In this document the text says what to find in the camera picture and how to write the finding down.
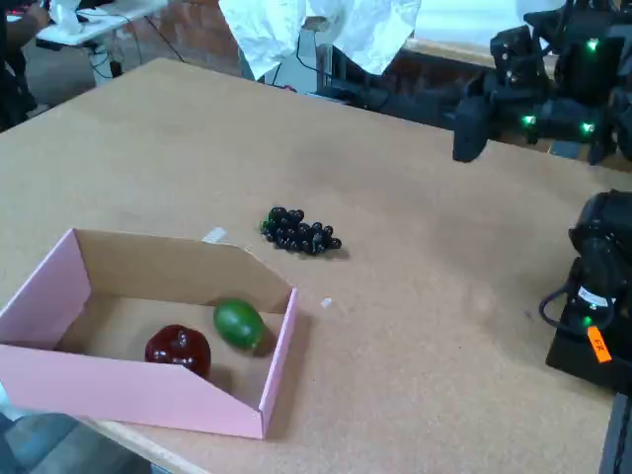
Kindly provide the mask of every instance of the bunch of grapes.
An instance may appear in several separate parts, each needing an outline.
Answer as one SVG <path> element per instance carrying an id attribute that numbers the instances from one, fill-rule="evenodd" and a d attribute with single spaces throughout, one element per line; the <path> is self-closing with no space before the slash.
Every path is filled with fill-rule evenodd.
<path id="1" fill-rule="evenodd" d="M 261 233 L 279 249 L 307 255 L 318 255 L 343 246 L 340 239 L 332 237 L 334 228 L 331 225 L 323 227 L 320 222 L 309 225 L 303 222 L 304 217 L 305 213 L 301 209 L 273 207 L 268 220 L 261 224 Z"/>

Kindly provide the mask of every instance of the lime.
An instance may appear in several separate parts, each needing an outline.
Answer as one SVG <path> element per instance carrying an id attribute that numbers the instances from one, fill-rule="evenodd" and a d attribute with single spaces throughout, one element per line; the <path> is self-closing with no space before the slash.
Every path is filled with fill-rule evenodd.
<path id="1" fill-rule="evenodd" d="M 224 341 L 244 350 L 254 349 L 266 328 L 257 310 L 242 299 L 227 299 L 215 306 L 213 321 Z"/>

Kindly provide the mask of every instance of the orange tag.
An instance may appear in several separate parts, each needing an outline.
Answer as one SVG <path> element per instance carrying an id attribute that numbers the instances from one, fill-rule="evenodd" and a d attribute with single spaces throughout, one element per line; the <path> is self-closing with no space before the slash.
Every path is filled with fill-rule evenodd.
<path id="1" fill-rule="evenodd" d="M 612 356 L 610 355 L 608 348 L 605 346 L 603 336 L 597 326 L 589 327 L 589 339 L 591 340 L 592 350 L 594 351 L 599 363 L 610 362 L 612 360 Z"/>

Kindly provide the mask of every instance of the pink cardboard box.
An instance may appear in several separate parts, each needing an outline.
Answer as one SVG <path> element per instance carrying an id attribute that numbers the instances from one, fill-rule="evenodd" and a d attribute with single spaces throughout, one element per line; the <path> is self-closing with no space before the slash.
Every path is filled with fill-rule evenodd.
<path id="1" fill-rule="evenodd" d="M 72 229 L 0 313 L 0 382 L 20 408 L 263 438 L 296 296 L 234 246 Z M 227 297 L 260 312 L 269 351 L 244 354 L 219 339 L 212 306 Z M 147 341 L 169 324 L 204 333 L 207 379 L 143 361 Z"/>

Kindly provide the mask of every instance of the cork table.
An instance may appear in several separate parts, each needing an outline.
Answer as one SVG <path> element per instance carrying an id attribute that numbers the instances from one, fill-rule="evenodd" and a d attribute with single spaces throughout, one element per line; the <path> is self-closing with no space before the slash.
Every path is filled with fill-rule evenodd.
<path id="1" fill-rule="evenodd" d="M 0 303 L 69 227 L 220 226 L 301 290 L 269 439 L 95 430 L 174 473 L 594 473 L 612 394 L 544 364 L 535 310 L 585 201 L 632 181 L 500 143 L 450 156 L 444 130 L 155 61 L 0 135 Z M 345 251 L 275 250 L 275 204 Z"/>

